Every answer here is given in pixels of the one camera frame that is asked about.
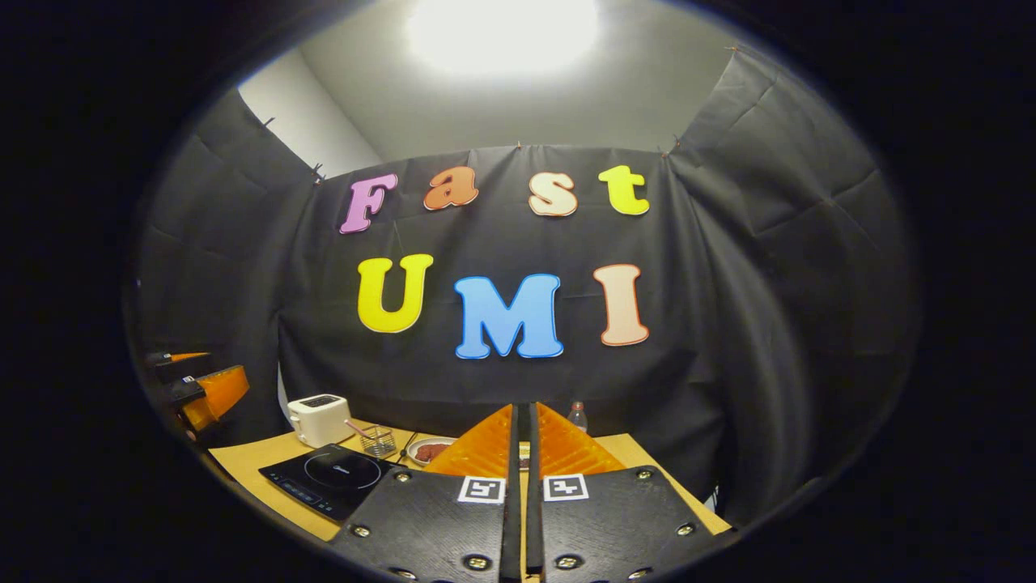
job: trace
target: ceiling light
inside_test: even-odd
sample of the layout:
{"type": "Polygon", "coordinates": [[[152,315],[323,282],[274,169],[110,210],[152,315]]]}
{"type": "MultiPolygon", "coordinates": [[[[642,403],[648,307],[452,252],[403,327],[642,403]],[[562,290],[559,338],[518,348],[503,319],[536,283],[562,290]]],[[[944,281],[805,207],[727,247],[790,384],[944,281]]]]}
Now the ceiling light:
{"type": "Polygon", "coordinates": [[[409,22],[421,58],[479,76],[564,67],[596,34],[593,0],[423,0],[409,22]]]}

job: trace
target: ceiling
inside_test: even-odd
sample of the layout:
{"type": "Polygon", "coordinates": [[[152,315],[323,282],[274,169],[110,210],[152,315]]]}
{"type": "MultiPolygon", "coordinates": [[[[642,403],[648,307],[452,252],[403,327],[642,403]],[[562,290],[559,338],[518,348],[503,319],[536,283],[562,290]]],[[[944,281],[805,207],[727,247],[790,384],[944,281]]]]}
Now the ceiling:
{"type": "MultiPolygon", "coordinates": [[[[596,4],[594,46],[559,70],[472,78],[434,69],[407,39],[416,0],[376,2],[300,49],[385,162],[519,141],[667,150],[716,85],[732,36],[660,1],[596,4]]],[[[528,41],[549,39],[530,33],[528,41]]]]}

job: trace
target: blue letter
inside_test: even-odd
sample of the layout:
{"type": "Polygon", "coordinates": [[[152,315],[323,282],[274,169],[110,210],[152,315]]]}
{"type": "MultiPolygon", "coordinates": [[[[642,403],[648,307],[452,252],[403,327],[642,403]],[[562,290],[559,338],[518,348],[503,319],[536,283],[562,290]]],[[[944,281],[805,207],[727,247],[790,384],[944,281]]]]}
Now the blue letter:
{"type": "Polygon", "coordinates": [[[556,274],[539,272],[522,280],[511,308],[486,276],[465,276],[454,284],[464,300],[464,340],[457,347],[457,356],[465,359],[486,358],[489,347],[482,342],[482,329],[493,342],[500,356],[508,356],[524,329],[518,355],[525,358],[550,358],[562,354],[565,347],[554,333],[554,290],[562,285],[556,274]]]}

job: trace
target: white wall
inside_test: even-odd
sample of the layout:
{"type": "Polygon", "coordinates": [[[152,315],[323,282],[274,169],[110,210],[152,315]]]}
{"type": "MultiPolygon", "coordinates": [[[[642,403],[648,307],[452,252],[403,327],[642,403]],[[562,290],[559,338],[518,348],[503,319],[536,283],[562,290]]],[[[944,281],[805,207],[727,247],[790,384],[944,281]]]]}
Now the white wall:
{"type": "Polygon", "coordinates": [[[295,48],[237,88],[256,117],[311,167],[330,178],[381,163],[295,48]]]}

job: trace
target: colorful foam letter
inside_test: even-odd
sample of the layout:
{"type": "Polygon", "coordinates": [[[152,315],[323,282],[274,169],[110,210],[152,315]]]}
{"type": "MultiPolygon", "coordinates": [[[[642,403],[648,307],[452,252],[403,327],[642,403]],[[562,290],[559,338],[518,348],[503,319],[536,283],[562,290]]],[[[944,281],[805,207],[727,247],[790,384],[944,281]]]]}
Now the colorful foam letter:
{"type": "Polygon", "coordinates": [[[604,287],[608,328],[601,334],[601,343],[608,347],[626,347],[648,340],[648,328],[640,324],[637,289],[633,284],[633,280],[638,276],[638,266],[624,263],[605,265],[594,270],[594,279],[604,287]]]}
{"type": "Polygon", "coordinates": [[[522,280],[511,308],[486,276],[465,276],[454,284],[464,301],[463,341],[457,356],[464,359],[486,358],[489,347],[482,342],[482,330],[492,341],[496,353],[508,356],[523,330],[518,355],[525,358],[550,358],[565,347],[554,332],[554,290],[562,285],[556,274],[539,272],[522,280]]]}
{"type": "Polygon", "coordinates": [[[638,199],[633,186],[644,185],[644,177],[630,172],[629,166],[615,166],[597,175],[599,180],[608,182],[608,201],[624,214],[643,214],[651,208],[651,202],[638,199]]]}
{"type": "Polygon", "coordinates": [[[338,231],[345,234],[367,230],[367,227],[371,226],[371,221],[367,217],[367,209],[371,210],[371,214],[376,214],[381,209],[381,203],[385,199],[384,188],[394,188],[398,183],[399,178],[396,174],[385,174],[353,182],[349,211],[345,215],[342,228],[338,231]]]}
{"type": "Polygon", "coordinates": [[[457,166],[443,170],[429,182],[432,190],[425,195],[425,208],[438,210],[451,204],[467,204],[479,196],[474,187],[474,170],[467,166],[457,166]]]}
{"type": "Polygon", "coordinates": [[[385,272],[392,268],[392,259],[376,257],[362,261],[356,266],[359,271],[359,300],[356,312],[359,322],[375,332],[394,334],[413,326],[421,318],[421,307],[425,301],[425,270],[432,264],[432,256],[425,253],[407,255],[399,261],[406,270],[403,287],[403,305],[394,313],[386,313],[381,305],[385,272]]]}
{"type": "Polygon", "coordinates": [[[528,181],[528,190],[533,191],[528,205],[537,214],[568,216],[579,205],[571,192],[575,186],[568,174],[540,172],[528,181]]]}

